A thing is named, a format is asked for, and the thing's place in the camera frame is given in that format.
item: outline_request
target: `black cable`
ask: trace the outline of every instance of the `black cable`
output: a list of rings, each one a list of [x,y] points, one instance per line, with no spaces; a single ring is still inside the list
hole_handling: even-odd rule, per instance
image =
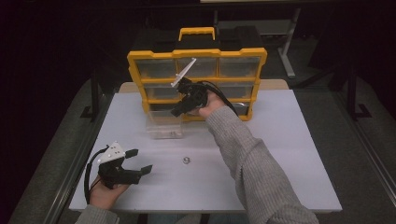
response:
[[[85,194],[85,200],[87,201],[87,204],[90,203],[90,174],[91,174],[93,160],[95,160],[95,158],[99,154],[106,152],[107,149],[108,149],[108,146],[106,146],[106,148],[104,148],[104,149],[100,149],[98,152],[96,152],[92,156],[90,162],[87,164],[87,169],[85,170],[85,178],[84,178],[84,194]]]
[[[101,180],[102,180],[102,178],[99,177],[99,179],[91,185],[90,193],[91,193],[91,190],[93,189],[93,187],[95,187]]]

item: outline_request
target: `white table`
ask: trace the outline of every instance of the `white table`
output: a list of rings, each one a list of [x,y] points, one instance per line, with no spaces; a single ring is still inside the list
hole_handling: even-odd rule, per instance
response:
[[[264,140],[288,176],[301,203],[314,212],[341,211],[342,207],[293,91],[259,91],[253,118],[246,121],[256,137]],[[146,115],[139,93],[116,93],[92,150],[118,141],[125,149],[138,148],[136,157],[122,167],[139,170],[153,164],[139,185],[121,195],[114,210],[138,213],[242,212],[233,179],[205,123],[185,123],[183,139],[153,140],[146,133]],[[190,157],[189,164],[183,163]],[[98,165],[92,167],[91,181]],[[69,208],[85,208],[84,174]]]

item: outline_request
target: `gray sleeve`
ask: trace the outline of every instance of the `gray sleeve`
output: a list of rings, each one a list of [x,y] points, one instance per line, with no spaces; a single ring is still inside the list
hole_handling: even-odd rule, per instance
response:
[[[254,223],[318,223],[302,206],[264,142],[224,106],[206,119],[235,180],[236,194]]]
[[[116,214],[88,204],[76,224],[118,224],[119,221]]]

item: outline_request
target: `plastic drawer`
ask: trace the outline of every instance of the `plastic drawer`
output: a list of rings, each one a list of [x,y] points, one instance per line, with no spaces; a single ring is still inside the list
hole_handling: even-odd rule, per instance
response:
[[[219,82],[218,87],[227,98],[250,98],[254,82]]]
[[[143,84],[149,99],[178,99],[179,94],[171,84]]]
[[[255,77],[260,57],[219,58],[220,77]]]
[[[134,60],[141,77],[175,77],[176,63],[173,59]]]
[[[244,116],[248,114],[248,108],[250,103],[232,103],[238,116]]]
[[[214,77],[216,75],[216,58],[197,57],[197,61],[186,77]],[[191,62],[191,57],[177,59],[177,71],[183,70]]]
[[[171,111],[176,104],[149,104],[149,111]]]

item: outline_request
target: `human hand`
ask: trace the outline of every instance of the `human hand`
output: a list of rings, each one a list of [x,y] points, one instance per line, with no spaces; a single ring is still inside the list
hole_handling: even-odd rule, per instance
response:
[[[207,104],[205,107],[195,108],[191,114],[199,115],[207,119],[213,111],[225,106],[224,102],[213,92],[207,91]]]
[[[102,183],[101,177],[97,176],[91,186],[90,205],[108,210],[129,186],[114,185],[113,189],[109,189]]]

